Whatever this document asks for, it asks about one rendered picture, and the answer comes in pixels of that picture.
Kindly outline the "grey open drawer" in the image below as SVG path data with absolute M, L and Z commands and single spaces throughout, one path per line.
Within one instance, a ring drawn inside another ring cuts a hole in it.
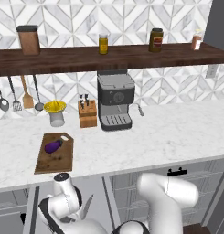
M 93 196 L 86 218 L 98 221 L 108 234 L 120 225 L 120 218 L 108 176 L 85 176 L 73 178 L 72 183 L 82 194 L 82 205 L 85 206 Z M 27 203 L 27 215 L 23 234 L 51 234 L 37 213 L 37 205 L 47 195 L 53 195 L 53 182 L 44 182 L 30 188 Z

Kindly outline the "grey cupboard door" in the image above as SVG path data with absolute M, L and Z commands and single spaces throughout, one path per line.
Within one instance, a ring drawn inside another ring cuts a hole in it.
M 28 189 L 0 193 L 0 234 L 22 234 L 27 212 Z

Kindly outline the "dark wooden wall shelf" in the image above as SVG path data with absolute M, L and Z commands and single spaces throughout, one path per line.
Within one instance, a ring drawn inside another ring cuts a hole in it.
M 224 64 L 224 50 L 206 43 L 199 50 L 189 43 L 164 44 L 159 53 L 146 45 L 110 46 L 106 55 L 97 47 L 43 48 L 36 56 L 0 49 L 0 77 L 210 64 Z

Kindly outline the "white wall outlet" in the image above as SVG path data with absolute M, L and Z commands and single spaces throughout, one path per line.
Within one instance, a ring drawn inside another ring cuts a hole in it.
M 206 74 L 206 78 L 207 79 L 213 79 L 216 76 L 217 69 L 218 69 L 218 64 L 210 64 L 208 66 L 208 71 L 207 71 L 207 74 Z

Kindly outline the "white orange spice shaker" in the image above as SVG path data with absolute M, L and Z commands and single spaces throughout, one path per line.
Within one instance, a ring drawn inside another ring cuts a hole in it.
M 202 40 L 203 40 L 203 31 L 201 29 L 197 29 L 192 38 L 191 48 L 193 50 L 199 50 Z

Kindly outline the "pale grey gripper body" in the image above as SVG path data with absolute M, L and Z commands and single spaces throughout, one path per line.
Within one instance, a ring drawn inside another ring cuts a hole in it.
M 82 205 L 81 208 L 76 212 L 77 220 L 84 220 L 86 218 L 92 199 L 93 196 L 90 196 L 87 202 L 84 205 Z

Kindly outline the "yellow and white juicer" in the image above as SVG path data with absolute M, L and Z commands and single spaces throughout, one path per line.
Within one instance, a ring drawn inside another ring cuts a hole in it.
M 44 110 L 49 114 L 50 125 L 52 127 L 61 127 L 64 125 L 63 112 L 66 109 L 64 101 L 49 101 L 44 104 Z

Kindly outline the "brown canister with black lid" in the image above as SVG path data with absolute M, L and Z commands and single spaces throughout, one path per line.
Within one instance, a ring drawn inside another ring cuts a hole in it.
M 37 25 L 23 25 L 16 27 L 16 32 L 18 33 L 24 55 L 31 56 L 40 54 L 37 29 Z

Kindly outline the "dark olive jar red label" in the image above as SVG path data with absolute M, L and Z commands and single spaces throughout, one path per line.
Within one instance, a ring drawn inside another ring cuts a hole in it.
M 149 51 L 150 52 L 160 52 L 162 49 L 163 42 L 163 29 L 162 28 L 153 28 L 150 33 L 149 41 Z

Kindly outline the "grey hanging spoon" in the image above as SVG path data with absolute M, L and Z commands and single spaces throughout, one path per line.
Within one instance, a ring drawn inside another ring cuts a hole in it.
M 9 110 L 9 102 L 8 100 L 3 98 L 1 89 L 0 89 L 0 109 L 4 112 L 7 112 Z

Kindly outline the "grey hanging ladle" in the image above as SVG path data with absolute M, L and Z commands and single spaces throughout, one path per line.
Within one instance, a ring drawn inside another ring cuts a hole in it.
M 34 81 L 34 84 L 35 84 L 35 89 L 36 89 L 36 93 L 37 93 L 37 96 L 39 96 L 39 93 L 38 93 L 38 87 L 37 87 L 37 78 L 36 76 L 33 76 L 33 81 Z M 36 105 L 35 105 L 35 109 L 39 112 L 41 112 L 44 108 L 44 104 L 39 101 Z

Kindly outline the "grey drawer front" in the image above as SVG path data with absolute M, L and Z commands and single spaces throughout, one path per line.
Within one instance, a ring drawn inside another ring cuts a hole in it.
M 224 159 L 163 167 L 149 170 L 149 173 L 167 176 L 170 168 L 176 171 L 179 167 L 182 167 L 183 170 L 186 169 L 187 174 L 174 177 L 195 184 L 199 191 L 197 204 L 192 208 L 182 210 L 183 225 L 200 223 L 224 172 Z M 148 205 L 136 191 L 136 182 L 141 173 L 142 171 L 110 176 L 112 192 L 121 222 L 132 219 L 145 221 L 147 218 Z

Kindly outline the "wooden cutting board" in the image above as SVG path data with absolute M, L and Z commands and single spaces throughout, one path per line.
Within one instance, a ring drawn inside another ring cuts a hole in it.
M 56 140 L 63 142 L 54 153 L 45 152 L 45 145 Z M 39 149 L 35 174 L 69 172 L 72 170 L 74 139 L 67 133 L 45 133 Z

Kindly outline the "wooden knife block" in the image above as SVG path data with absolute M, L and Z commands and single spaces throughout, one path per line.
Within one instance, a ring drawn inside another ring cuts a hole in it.
M 78 101 L 81 128 L 97 126 L 97 108 L 95 100 L 90 100 L 88 94 L 81 94 Z

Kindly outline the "grey hanging slotted spatula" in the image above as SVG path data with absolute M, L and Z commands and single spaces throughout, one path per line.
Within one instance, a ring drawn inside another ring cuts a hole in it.
M 11 91 L 13 93 L 13 96 L 15 97 L 15 89 L 14 89 L 14 86 L 13 86 L 13 83 L 12 83 L 12 80 L 11 80 L 11 77 L 8 77 L 8 82 L 9 82 L 9 85 L 10 85 L 10 88 L 11 88 Z M 14 101 L 13 101 L 13 110 L 15 112 L 18 112 L 18 111 L 21 111 L 22 110 L 22 105 L 21 105 L 21 102 L 18 101 L 16 99 L 16 97 L 14 98 Z

